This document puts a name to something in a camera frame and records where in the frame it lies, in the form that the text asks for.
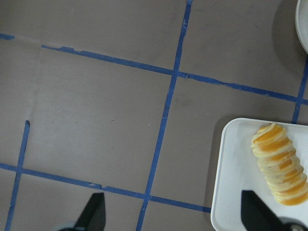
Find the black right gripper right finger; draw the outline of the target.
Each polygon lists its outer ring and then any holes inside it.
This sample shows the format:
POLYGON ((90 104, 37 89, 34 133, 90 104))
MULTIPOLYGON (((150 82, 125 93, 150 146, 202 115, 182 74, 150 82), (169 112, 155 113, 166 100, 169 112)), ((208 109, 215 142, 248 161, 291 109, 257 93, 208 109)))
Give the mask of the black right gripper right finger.
POLYGON ((283 223, 254 191, 241 192, 241 221, 247 231, 283 231, 283 223))

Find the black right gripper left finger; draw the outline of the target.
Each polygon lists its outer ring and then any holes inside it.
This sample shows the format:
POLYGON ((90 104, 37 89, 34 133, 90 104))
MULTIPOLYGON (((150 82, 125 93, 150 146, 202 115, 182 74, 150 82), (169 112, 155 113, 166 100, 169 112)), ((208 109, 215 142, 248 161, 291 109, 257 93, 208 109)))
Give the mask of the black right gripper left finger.
POLYGON ((74 231, 103 231, 106 226, 104 193, 93 193, 75 223, 74 231))

